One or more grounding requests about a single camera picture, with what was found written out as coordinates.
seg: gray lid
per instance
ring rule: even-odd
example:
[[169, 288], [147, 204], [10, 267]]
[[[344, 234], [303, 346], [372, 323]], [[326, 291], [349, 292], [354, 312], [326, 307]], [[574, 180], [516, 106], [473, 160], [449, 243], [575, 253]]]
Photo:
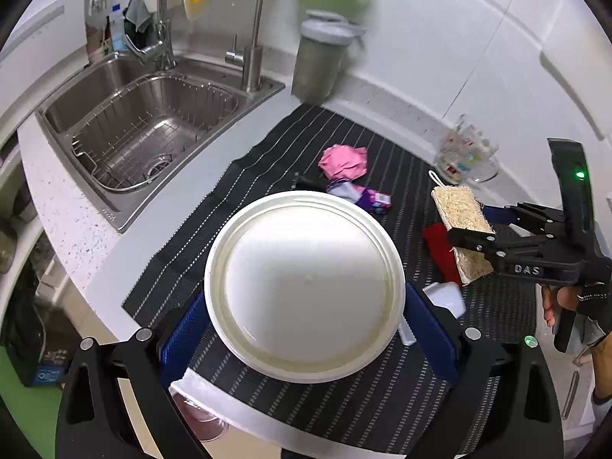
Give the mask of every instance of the gray lid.
[[323, 10], [308, 10], [310, 19], [302, 22], [302, 36], [314, 41], [348, 46], [356, 36], [365, 33], [365, 27], [348, 22], [345, 16]]

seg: black striped mat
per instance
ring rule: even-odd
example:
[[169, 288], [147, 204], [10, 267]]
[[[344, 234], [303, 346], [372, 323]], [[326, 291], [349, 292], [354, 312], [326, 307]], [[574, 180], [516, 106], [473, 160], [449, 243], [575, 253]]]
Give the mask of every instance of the black striped mat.
[[[124, 302], [142, 326], [156, 322], [201, 288], [208, 250], [216, 234], [240, 208], [266, 194], [290, 189], [299, 171], [320, 178], [317, 162], [334, 143], [366, 146], [368, 173], [357, 182], [392, 196], [381, 224], [403, 259], [406, 278], [425, 286], [441, 281], [421, 231], [439, 221], [430, 197], [430, 166], [398, 145], [338, 114], [301, 105], [224, 173], [170, 241], [155, 254]], [[498, 233], [511, 233], [498, 229]], [[482, 278], [463, 288], [466, 326], [485, 336], [514, 342], [536, 328], [532, 286]], [[190, 365], [201, 376], [249, 406], [299, 430], [377, 452], [406, 454], [440, 406], [447, 391], [434, 377], [417, 345], [406, 349], [395, 337], [387, 349], [356, 374], [314, 385], [274, 380], [245, 366], [212, 327]], [[464, 452], [478, 442], [495, 395], [490, 380], [481, 412], [466, 437]]]

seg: faucet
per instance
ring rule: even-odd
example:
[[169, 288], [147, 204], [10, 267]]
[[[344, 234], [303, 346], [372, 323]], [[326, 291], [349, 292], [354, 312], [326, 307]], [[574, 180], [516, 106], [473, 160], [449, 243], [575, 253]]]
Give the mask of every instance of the faucet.
[[[106, 0], [90, 0], [90, 15], [106, 10]], [[130, 36], [124, 34], [123, 42], [143, 63], [155, 60], [161, 70], [172, 69], [176, 62], [172, 51], [170, 19], [166, 17], [168, 0], [157, 0], [157, 15], [155, 20], [155, 35], [157, 41], [142, 49], [138, 48]]]
[[253, 33], [251, 43], [244, 48], [243, 53], [236, 51], [236, 37], [234, 36], [233, 49], [225, 53], [225, 62], [243, 68], [241, 88], [247, 93], [257, 91], [261, 87], [261, 58], [262, 47], [257, 44], [259, 37], [259, 21], [264, 0], [257, 0], [255, 16], [253, 17]]

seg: sink basin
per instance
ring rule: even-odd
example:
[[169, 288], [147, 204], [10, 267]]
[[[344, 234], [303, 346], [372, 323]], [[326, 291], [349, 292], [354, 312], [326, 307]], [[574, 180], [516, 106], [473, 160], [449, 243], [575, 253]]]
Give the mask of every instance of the sink basin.
[[164, 72], [115, 53], [68, 80], [36, 115], [92, 203], [124, 231], [185, 164], [280, 91], [239, 89], [241, 73], [189, 59]]

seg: pink cloth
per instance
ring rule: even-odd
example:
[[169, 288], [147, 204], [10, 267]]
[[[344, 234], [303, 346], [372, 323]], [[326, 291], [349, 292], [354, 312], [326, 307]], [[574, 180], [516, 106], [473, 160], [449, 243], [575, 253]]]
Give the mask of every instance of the pink cloth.
[[334, 145], [323, 152], [319, 167], [327, 179], [334, 181], [345, 178], [352, 181], [366, 172], [368, 165], [367, 150], [362, 146], [353, 148], [348, 145]]

